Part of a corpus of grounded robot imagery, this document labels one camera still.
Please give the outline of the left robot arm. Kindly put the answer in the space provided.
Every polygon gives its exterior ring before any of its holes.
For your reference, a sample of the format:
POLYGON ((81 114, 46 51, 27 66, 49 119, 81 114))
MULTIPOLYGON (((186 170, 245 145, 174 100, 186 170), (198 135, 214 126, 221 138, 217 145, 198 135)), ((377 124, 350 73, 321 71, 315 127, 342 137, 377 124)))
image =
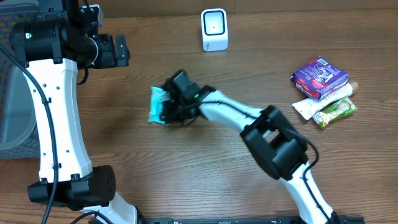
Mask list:
POLYGON ((27 191, 34 203, 99 223, 142 223, 139 210, 117 193, 113 168, 92 165, 81 132, 78 71, 129 64, 125 36, 100 34, 103 21, 97 4, 41 1, 32 20, 12 29, 11 60, 27 80, 40 144, 39 180, 27 191))

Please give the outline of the teal wipes packet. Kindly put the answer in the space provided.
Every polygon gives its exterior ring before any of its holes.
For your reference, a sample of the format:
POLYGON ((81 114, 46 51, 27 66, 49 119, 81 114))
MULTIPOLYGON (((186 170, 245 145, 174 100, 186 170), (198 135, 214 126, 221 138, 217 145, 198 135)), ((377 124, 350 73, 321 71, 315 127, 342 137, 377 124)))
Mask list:
POLYGON ((169 94, 162 88, 152 86, 150 97, 150 111, 148 122, 155 122, 166 125, 165 121, 161 120, 161 112, 163 111, 163 102, 170 99, 169 94))

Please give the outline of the white tube gold cap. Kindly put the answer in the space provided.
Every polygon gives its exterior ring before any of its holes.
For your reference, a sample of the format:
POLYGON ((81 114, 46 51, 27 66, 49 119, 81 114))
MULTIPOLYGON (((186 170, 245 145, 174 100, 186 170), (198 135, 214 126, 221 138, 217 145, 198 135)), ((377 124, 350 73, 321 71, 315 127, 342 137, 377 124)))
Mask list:
POLYGON ((354 95, 359 89, 356 81, 349 81, 339 89, 333 90, 319 101, 307 98, 292 104, 292 107, 306 120, 312 118, 317 112, 321 111, 330 103, 338 101, 346 96, 354 95))

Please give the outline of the red purple pad pack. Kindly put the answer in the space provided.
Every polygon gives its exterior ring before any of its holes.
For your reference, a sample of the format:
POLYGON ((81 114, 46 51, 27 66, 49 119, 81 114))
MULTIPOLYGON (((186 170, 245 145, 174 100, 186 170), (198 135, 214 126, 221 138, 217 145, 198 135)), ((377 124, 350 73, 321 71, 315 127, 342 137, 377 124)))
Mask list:
POLYGON ((290 81, 309 98, 320 101, 329 92, 345 85, 349 73, 318 56, 294 72, 290 81))

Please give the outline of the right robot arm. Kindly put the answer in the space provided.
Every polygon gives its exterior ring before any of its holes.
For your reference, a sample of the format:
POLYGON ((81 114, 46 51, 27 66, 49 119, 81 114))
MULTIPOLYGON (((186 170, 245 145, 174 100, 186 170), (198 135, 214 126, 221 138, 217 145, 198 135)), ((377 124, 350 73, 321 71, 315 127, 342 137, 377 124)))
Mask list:
POLYGON ((219 122, 239 133, 257 165, 283 183, 304 223, 339 223, 317 187, 306 151, 314 145, 299 134, 275 106, 265 109, 244 105, 212 86, 198 86, 180 69, 161 86, 169 99, 160 118, 167 124, 199 117, 219 122))

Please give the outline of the green snack packet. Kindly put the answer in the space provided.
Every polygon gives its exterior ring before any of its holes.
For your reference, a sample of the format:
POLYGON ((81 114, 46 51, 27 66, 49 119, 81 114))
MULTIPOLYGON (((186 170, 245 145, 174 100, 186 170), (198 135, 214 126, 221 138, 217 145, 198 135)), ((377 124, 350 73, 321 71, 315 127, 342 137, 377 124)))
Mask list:
POLYGON ((320 128, 325 129, 332 121, 350 116, 357 110, 358 107, 346 96, 326 109, 315 113, 312 118, 320 128))

